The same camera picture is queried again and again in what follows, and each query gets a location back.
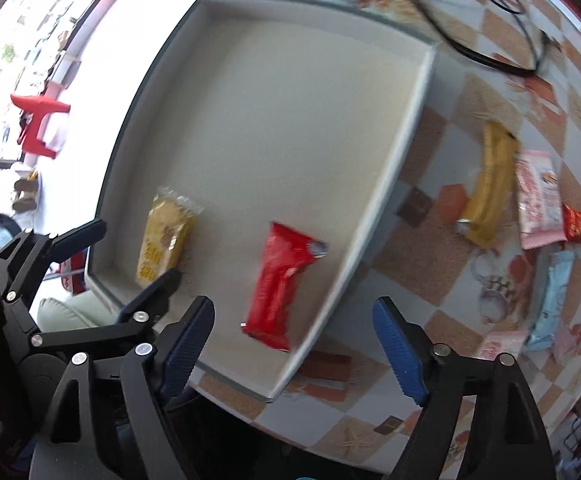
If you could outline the gold yellow snack packet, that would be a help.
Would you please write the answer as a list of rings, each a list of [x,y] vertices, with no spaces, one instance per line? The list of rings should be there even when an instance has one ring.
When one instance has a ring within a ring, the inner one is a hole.
[[[148,211],[135,282],[146,287],[174,269],[204,207],[172,188],[158,188]]]

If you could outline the light blue snack packet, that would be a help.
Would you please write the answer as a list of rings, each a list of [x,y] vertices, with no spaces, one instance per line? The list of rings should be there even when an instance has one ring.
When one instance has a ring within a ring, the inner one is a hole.
[[[575,252],[544,247],[535,269],[528,316],[530,330],[525,352],[551,348],[556,339],[570,282]]]

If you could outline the red snack bar wrapper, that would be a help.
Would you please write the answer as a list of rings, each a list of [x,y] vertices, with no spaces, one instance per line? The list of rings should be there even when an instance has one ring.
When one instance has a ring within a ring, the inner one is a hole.
[[[264,244],[261,269],[242,332],[266,347],[288,352],[290,306],[301,275],[327,255],[327,245],[280,222],[272,222]]]

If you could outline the red gold chinese candy packet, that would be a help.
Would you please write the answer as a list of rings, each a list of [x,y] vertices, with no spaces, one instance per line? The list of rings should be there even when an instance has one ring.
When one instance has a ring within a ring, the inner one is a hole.
[[[563,230],[567,242],[581,245],[581,210],[563,204]]]

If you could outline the pink cranberry snack packet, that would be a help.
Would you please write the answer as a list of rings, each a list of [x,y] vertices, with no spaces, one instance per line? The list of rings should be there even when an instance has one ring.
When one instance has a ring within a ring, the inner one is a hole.
[[[558,177],[548,152],[518,152],[515,163],[520,244],[524,250],[566,240]]]

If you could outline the pale pink snack packet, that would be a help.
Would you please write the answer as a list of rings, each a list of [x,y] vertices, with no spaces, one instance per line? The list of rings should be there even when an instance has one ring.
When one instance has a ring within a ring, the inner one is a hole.
[[[500,353],[509,353],[517,358],[527,338],[526,330],[493,330],[483,338],[475,356],[478,359],[492,361]]]

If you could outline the red plastic stool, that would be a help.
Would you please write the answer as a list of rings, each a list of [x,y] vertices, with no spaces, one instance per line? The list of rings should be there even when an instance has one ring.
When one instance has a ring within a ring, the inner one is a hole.
[[[40,135],[45,117],[55,113],[69,113],[71,106],[45,94],[40,96],[10,96],[21,110],[20,133],[17,143],[25,154],[56,159],[57,152],[48,148]]]

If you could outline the white tray with green rim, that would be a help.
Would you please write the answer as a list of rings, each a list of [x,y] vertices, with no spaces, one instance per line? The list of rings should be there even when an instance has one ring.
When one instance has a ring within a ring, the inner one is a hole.
[[[121,307],[158,188],[202,214],[164,321],[199,295],[216,322],[203,370],[263,401],[319,338],[385,209],[418,124],[437,47],[379,16],[317,0],[196,0],[138,87],[96,213],[107,233],[86,277]],[[272,222],[322,240],[288,321],[291,348],[246,336]]]

